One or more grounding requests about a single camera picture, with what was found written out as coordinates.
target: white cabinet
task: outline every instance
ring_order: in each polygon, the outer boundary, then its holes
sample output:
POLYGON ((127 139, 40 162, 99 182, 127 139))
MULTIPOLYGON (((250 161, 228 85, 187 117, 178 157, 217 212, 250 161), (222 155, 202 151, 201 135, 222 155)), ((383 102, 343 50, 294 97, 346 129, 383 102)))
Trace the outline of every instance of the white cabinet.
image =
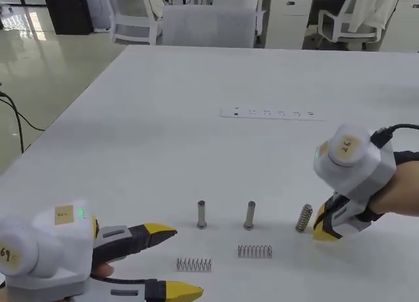
POLYGON ((312 0, 271 0, 265 48, 300 50, 312 0))
POLYGON ((380 52, 419 51, 419 2, 400 1, 388 24, 380 52))

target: metal pin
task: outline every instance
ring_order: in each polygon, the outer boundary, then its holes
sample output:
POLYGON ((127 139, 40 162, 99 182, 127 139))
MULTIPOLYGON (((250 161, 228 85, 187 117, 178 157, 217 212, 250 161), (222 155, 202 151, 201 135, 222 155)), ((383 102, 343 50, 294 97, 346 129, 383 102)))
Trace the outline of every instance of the metal pin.
POLYGON ((310 204, 305 204, 301 210, 301 214, 297 225, 295 226, 295 230, 299 233, 303 233, 304 230, 307 228, 308 222, 313 214, 313 207, 310 204))
POLYGON ((200 200, 198 202, 198 223, 196 224, 198 229, 205 229, 207 227, 207 223, 205 221, 205 201, 200 200))
POLYGON ((246 221, 243 224, 243 228, 249 231, 253 229, 253 216, 255 215, 255 207, 256 203, 252 200, 247 205, 246 221))

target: electrical outlet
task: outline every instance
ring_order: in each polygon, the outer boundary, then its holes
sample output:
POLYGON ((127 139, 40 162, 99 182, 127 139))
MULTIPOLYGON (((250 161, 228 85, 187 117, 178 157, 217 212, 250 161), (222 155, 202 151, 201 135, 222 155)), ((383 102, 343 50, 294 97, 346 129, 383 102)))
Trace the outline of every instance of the electrical outlet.
POLYGON ((253 107, 221 108, 221 117, 245 119, 277 119, 290 121, 327 121, 314 111, 255 109, 253 107))

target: metal spring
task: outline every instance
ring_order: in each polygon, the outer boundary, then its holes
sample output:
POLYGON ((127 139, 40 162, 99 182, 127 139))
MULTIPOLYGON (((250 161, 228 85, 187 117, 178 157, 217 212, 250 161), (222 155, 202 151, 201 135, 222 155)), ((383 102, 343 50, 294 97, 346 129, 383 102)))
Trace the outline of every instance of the metal spring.
POLYGON ((272 258, 271 245, 239 245, 238 257, 244 258, 272 258))
POLYGON ((301 214, 297 225, 295 226, 295 230, 299 233, 303 233, 304 230, 307 228, 308 222, 313 214, 313 207, 310 204, 305 204, 301 210, 301 214))
POLYGON ((212 260, 209 258, 178 258, 176 259, 177 271, 198 271, 209 273, 212 267, 212 260))

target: label sticker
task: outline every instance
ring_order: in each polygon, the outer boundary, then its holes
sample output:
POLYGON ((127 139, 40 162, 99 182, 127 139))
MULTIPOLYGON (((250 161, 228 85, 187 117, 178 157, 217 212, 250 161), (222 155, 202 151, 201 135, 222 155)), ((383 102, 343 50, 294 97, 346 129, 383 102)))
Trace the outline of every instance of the label sticker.
POLYGON ((74 206, 55 207, 55 225, 65 225, 74 222, 74 206))
POLYGON ((343 135, 336 149, 336 156, 342 160, 350 160, 360 143, 361 140, 355 136, 343 135))
POLYGON ((0 265, 16 270, 20 266, 22 255, 14 248, 0 242, 0 265))

